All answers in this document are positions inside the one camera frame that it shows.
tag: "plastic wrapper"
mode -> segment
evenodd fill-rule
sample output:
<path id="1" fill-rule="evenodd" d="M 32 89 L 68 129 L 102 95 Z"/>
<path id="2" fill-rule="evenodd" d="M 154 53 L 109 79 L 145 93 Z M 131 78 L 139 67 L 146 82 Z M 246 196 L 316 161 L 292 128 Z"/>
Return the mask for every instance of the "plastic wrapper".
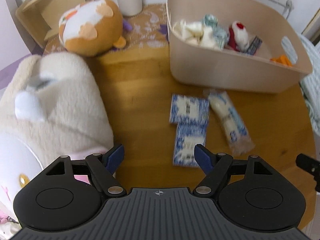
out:
<path id="1" fill-rule="evenodd" d="M 249 132 L 226 91 L 205 90 L 210 107 L 219 117 L 233 155 L 241 155 L 254 148 Z"/>

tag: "storage bin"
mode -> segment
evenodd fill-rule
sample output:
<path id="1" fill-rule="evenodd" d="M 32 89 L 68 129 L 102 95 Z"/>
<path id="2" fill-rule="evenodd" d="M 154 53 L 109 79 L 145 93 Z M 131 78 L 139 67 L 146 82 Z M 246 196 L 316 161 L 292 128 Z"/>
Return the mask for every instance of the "storage bin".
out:
<path id="1" fill-rule="evenodd" d="M 199 21 L 213 14 L 229 27 L 238 20 L 263 43 L 256 56 L 224 49 L 216 51 L 189 45 L 173 31 L 174 23 Z M 272 8 L 254 0 L 167 0 L 170 69 L 175 79 L 224 89 L 279 93 L 312 73 L 309 57 L 287 20 Z M 293 67 L 274 63 L 285 54 L 282 38 L 288 37 L 298 56 Z"/>

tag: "orange toy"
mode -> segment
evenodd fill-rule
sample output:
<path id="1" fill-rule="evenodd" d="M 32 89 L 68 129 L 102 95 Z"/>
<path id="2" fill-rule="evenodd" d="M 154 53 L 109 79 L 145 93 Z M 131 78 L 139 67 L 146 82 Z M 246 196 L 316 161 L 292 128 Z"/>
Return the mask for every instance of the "orange toy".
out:
<path id="1" fill-rule="evenodd" d="M 286 65 L 288 67 L 292 67 L 291 61 L 288 59 L 288 57 L 286 55 L 281 55 L 279 58 L 275 58 L 273 57 L 272 59 L 270 59 L 271 61 L 277 62 L 277 63 L 281 63 L 283 65 Z"/>
<path id="2" fill-rule="evenodd" d="M 68 51 L 92 57 L 126 45 L 122 21 L 121 12 L 112 0 L 88 1 L 62 15 L 59 39 Z"/>

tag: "power cord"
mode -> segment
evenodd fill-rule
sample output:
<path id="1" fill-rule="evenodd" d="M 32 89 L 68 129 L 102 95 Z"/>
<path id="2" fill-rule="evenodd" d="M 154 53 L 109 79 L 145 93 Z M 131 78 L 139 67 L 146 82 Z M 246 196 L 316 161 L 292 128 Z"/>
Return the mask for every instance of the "power cord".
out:
<path id="1" fill-rule="evenodd" d="M 292 2 L 292 0 L 287 0 L 282 15 L 284 15 L 288 9 L 289 9 L 289 12 L 288 12 L 288 15 L 287 15 L 286 19 L 289 18 L 290 13 L 291 13 L 291 11 L 293 10 L 293 2 Z"/>

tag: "bin handle hole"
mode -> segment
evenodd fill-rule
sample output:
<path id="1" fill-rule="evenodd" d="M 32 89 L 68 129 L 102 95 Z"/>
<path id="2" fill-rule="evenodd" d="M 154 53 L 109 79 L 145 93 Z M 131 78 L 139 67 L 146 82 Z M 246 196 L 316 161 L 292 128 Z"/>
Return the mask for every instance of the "bin handle hole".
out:
<path id="1" fill-rule="evenodd" d="M 287 36 L 284 36 L 281 40 L 282 48 L 285 51 L 285 54 L 287 55 L 288 59 L 291 61 L 291 63 L 294 65 L 297 63 L 298 55 L 296 53 L 296 50 L 292 46 L 291 41 Z"/>

